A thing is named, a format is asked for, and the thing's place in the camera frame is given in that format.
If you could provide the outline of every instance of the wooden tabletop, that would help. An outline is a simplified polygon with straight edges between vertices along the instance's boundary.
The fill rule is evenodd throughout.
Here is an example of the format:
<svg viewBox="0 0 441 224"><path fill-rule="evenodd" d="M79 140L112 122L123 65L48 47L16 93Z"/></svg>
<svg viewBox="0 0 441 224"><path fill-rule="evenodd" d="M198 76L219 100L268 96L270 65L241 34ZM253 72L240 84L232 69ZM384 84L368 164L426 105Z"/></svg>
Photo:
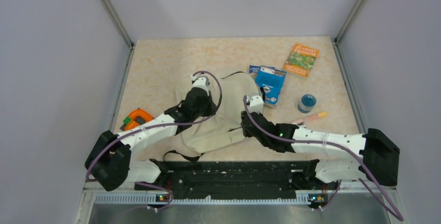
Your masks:
<svg viewBox="0 0 441 224"><path fill-rule="evenodd" d="M175 85L190 74L207 70L244 71L249 65L267 65L281 68L295 43L319 49L320 54L308 78L287 74L277 106L264 108L264 115L273 123L291 123L320 111L328 116L306 124L309 129L337 134L355 134L358 128L341 76L340 68L328 36L307 37L247 37L200 39L138 40L122 97L116 128L134 109L142 108L153 117L177 104ZM310 114L297 110L302 95L310 93L317 105ZM180 135L166 138L144 149L139 160L162 160L165 152L194 156L182 142ZM310 160L313 154L277 153L263 147L255 138L207 152L200 161L271 161ZM176 154L167 160L184 161Z"/></svg>

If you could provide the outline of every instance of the white wall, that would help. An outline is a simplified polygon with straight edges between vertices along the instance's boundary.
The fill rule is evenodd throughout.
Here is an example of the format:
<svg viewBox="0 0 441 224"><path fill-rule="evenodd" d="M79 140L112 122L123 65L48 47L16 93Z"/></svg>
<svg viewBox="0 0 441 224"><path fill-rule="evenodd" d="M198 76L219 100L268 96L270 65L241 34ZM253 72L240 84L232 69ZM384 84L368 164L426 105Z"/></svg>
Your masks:
<svg viewBox="0 0 441 224"><path fill-rule="evenodd" d="M336 36L356 0L111 0L130 37Z"/></svg>
<svg viewBox="0 0 441 224"><path fill-rule="evenodd" d="M410 223L439 223L441 0L367 0L342 43L368 126L401 148Z"/></svg>
<svg viewBox="0 0 441 224"><path fill-rule="evenodd" d="M0 222L72 223L128 49L99 0L0 0Z"/></svg>

